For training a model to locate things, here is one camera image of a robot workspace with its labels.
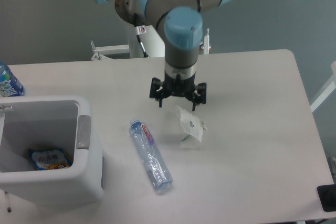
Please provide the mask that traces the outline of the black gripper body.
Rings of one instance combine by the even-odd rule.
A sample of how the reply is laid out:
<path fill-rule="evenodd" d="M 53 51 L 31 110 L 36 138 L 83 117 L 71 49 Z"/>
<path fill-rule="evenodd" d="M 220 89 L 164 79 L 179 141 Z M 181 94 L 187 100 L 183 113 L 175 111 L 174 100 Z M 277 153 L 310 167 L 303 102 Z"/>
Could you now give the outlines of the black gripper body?
<path fill-rule="evenodd" d="M 165 73 L 162 97 L 194 97 L 195 96 L 195 75 L 188 79 L 174 79 Z"/>

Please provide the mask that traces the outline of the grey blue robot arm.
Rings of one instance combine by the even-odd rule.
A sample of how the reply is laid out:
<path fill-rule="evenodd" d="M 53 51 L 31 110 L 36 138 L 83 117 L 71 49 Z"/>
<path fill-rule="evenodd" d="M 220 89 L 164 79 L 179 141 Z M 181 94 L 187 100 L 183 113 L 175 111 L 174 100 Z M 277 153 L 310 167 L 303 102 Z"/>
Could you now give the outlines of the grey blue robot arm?
<path fill-rule="evenodd" d="M 104 3 L 109 0 L 96 0 Z M 155 28 L 165 44 L 164 80 L 153 78 L 150 98 L 184 97 L 193 105 L 206 103 L 206 83 L 195 84 L 199 44 L 203 37 L 201 13 L 231 0 L 138 0 L 135 18 Z"/>

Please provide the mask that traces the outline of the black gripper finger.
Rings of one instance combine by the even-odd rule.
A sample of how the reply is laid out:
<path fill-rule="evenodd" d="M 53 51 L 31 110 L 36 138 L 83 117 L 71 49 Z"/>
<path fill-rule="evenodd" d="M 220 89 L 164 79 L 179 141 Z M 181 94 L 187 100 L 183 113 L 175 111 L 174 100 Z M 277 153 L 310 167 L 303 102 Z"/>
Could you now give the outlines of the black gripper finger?
<path fill-rule="evenodd" d="M 162 107 L 163 99 L 171 96 L 171 92 L 167 89 L 165 81 L 161 81 L 158 78 L 152 78 L 150 86 L 149 97 L 155 99 L 159 103 L 159 107 Z"/>
<path fill-rule="evenodd" d="M 207 100 L 207 83 L 199 83 L 187 93 L 187 99 L 192 102 L 192 111 L 195 111 L 196 107 L 200 104 L 206 104 Z"/>

